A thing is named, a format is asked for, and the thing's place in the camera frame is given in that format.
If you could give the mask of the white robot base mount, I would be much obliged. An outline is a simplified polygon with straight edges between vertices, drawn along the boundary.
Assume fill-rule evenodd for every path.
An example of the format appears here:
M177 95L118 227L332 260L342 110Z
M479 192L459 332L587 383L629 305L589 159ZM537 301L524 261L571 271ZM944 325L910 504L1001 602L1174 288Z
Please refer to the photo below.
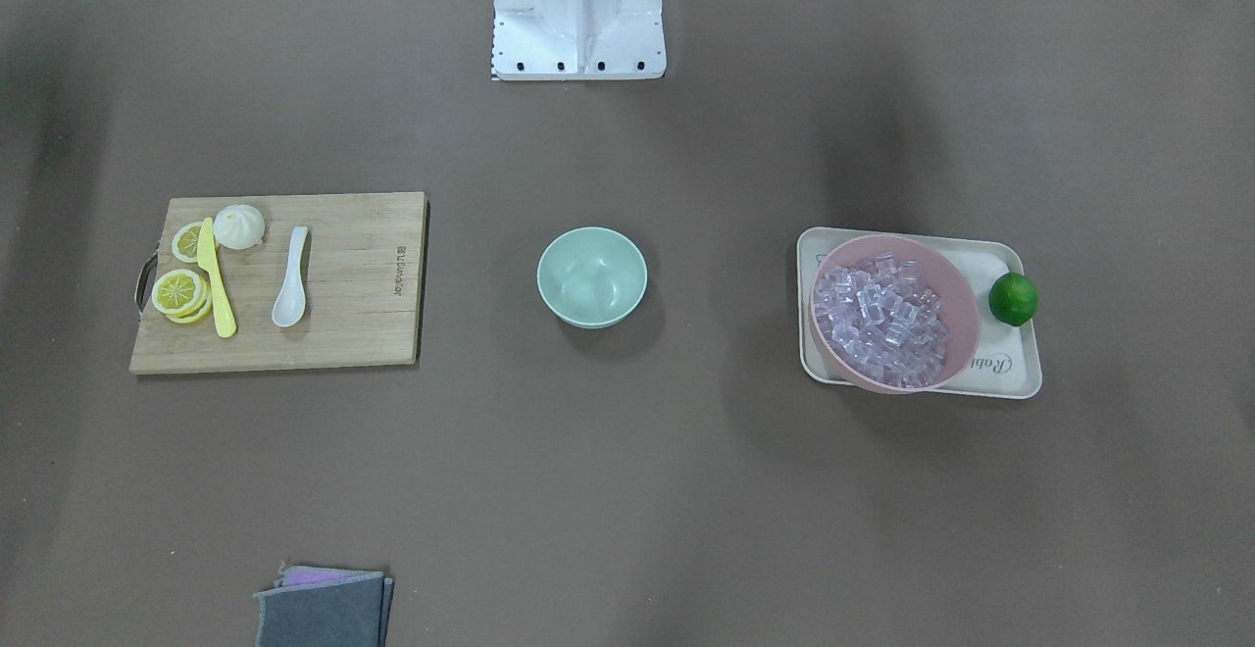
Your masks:
M663 0L493 0L489 75L502 82L666 74Z

